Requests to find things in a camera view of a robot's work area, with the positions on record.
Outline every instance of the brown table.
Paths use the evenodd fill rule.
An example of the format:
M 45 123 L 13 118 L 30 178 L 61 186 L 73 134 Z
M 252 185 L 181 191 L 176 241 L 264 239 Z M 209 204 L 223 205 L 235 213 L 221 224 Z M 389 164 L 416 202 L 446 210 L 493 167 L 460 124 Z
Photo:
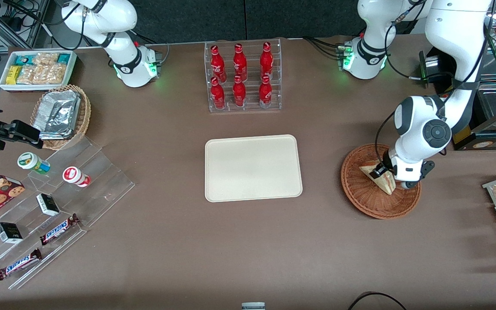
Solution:
M 88 136 L 138 185 L 20 290 L 0 283 L 0 309 L 236 310 L 264 301 L 269 310 L 338 310 L 365 291 L 409 310 L 496 309 L 496 214 L 481 188 L 496 179 L 496 151 L 434 157 L 405 218 L 362 214 L 339 186 L 342 160 L 374 141 L 403 98 L 431 90 L 390 67 L 360 81 L 305 41 L 282 43 L 283 110 L 242 115 L 208 112 L 203 44 L 173 45 L 162 77 L 139 89 L 116 78 L 102 49 L 77 51 L 71 82 L 93 106 Z M 422 35 L 399 36 L 392 61 L 411 72 L 428 49 Z M 0 119 L 29 120 L 39 96 L 1 92 Z M 301 196 L 205 199 L 206 141 L 286 133 L 298 140 Z M 390 123 L 381 141 L 396 138 Z M 26 150 L 8 143 L 0 174 L 25 177 L 16 157 Z M 364 305 L 397 309 L 382 298 Z

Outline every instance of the red cap bottle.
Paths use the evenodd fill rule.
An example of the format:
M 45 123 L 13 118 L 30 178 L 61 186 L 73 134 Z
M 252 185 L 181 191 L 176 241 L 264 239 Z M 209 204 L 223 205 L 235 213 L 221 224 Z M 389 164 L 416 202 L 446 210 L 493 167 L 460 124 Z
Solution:
M 260 57 L 260 77 L 268 75 L 269 79 L 273 79 L 273 54 L 271 53 L 271 43 L 263 44 L 263 53 Z
M 271 105 L 271 92 L 273 88 L 269 85 L 269 76 L 264 76 L 262 82 L 263 84 L 260 85 L 260 107 L 266 109 Z
M 219 55 L 219 49 L 217 45 L 212 45 L 210 47 L 212 51 L 212 71 L 214 75 L 219 79 L 219 83 L 223 84 L 227 81 L 227 73 L 225 73 L 225 62 L 223 57 Z
M 223 110 L 225 108 L 225 92 L 223 91 L 223 87 L 219 85 L 217 77 L 212 77 L 211 81 L 212 88 L 210 89 L 210 92 L 212 94 L 214 106 L 218 110 Z
M 239 74 L 235 76 L 235 84 L 232 86 L 232 93 L 235 97 L 236 106 L 242 108 L 246 103 L 246 86 L 244 86 L 242 77 Z
M 235 74 L 240 75 L 243 82 L 246 81 L 248 79 L 248 63 L 242 51 L 242 44 L 235 44 L 235 57 L 232 58 L 232 62 L 235 64 Z

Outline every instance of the round wicker basket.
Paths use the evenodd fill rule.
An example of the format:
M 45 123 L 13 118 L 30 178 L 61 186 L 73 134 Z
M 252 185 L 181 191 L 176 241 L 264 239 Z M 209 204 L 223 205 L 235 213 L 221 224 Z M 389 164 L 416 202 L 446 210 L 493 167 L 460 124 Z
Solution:
M 65 90 L 74 90 L 81 96 L 79 112 L 77 112 L 77 120 L 74 129 L 74 136 L 72 136 L 72 138 L 68 140 L 43 140 L 44 149 L 53 149 L 54 151 L 57 151 L 59 149 L 66 149 L 68 147 L 71 147 L 77 141 L 81 140 L 89 126 L 89 118 L 91 117 L 91 104 L 89 102 L 89 98 L 87 98 L 85 92 L 81 88 L 74 85 L 67 85 L 55 88 L 54 90 L 49 90 L 49 92 L 64 92 Z M 37 101 L 34 112 L 30 117 L 30 125 L 34 125 L 34 119 L 36 118 L 37 109 L 40 106 L 40 102 L 41 98 Z
M 387 150 L 388 146 L 378 145 L 380 154 Z M 387 220 L 407 215 L 419 202 L 421 184 L 406 190 L 396 182 L 393 194 L 388 195 L 359 169 L 364 162 L 373 160 L 376 160 L 373 143 L 362 145 L 347 155 L 341 171 L 344 192 L 354 206 L 369 216 Z

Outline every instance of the clear plastic shelf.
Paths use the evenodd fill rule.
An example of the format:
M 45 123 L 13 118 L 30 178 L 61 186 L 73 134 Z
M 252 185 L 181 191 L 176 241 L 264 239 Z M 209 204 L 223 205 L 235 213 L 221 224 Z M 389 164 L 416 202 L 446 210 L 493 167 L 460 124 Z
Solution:
M 9 289 L 21 287 L 51 263 L 134 187 L 134 183 L 109 161 L 101 148 L 86 137 L 53 153 L 47 161 L 51 163 L 49 173 L 30 173 L 22 181 L 25 192 L 0 209 L 0 222 L 15 223 L 23 237 L 17 244 L 4 243 L 0 239 L 0 269 L 25 257 L 36 248 L 40 249 L 43 256 L 39 263 L 12 273 L 9 278 L 1 281 Z M 71 165 L 90 176 L 89 186 L 80 188 L 62 180 L 62 171 Z M 57 216 L 51 217 L 41 212 L 36 196 L 42 192 L 55 199 L 61 211 Z M 42 246 L 40 237 L 74 213 L 81 223 L 74 225 L 48 245 Z
M 269 108 L 260 107 L 260 56 L 263 52 L 264 43 L 271 43 L 271 53 L 273 54 L 273 76 L 270 80 L 270 85 L 273 88 L 271 93 L 271 103 Z M 235 69 L 233 66 L 233 57 L 235 55 L 235 44 L 242 44 L 242 51 L 248 62 L 248 80 L 244 82 L 246 86 L 246 104 L 244 107 L 238 107 L 234 102 L 233 85 Z M 227 73 L 227 81 L 221 86 L 225 91 L 225 108 L 218 110 L 215 108 L 212 100 L 210 89 L 212 84 L 210 79 L 214 76 L 212 71 L 212 53 L 210 47 L 217 45 L 219 54 L 225 62 L 225 71 Z M 281 40 L 250 40 L 250 41 L 234 41 L 234 42 L 210 42 L 205 43 L 204 49 L 206 86 L 208 88 L 208 104 L 210 112 L 264 112 L 268 110 L 280 110 L 282 108 L 282 53 Z

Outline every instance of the aluminum foil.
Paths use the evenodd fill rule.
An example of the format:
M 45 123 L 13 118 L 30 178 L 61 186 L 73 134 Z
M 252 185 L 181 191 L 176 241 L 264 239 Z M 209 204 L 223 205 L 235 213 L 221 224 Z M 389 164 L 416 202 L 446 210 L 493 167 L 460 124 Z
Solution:
M 73 91 L 51 92 L 41 98 L 34 128 L 42 140 L 66 140 L 74 135 L 81 96 Z

